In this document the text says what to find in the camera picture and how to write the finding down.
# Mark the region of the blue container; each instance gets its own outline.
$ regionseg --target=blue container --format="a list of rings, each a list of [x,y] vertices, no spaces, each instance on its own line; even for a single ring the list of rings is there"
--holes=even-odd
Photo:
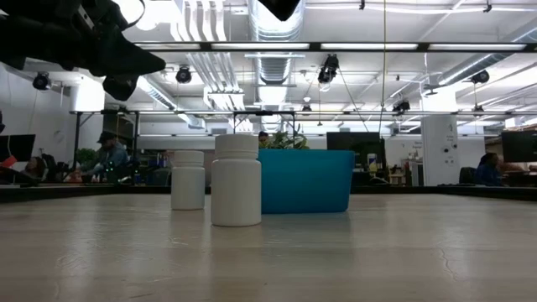
[[[260,149],[263,214],[346,211],[354,152]]]

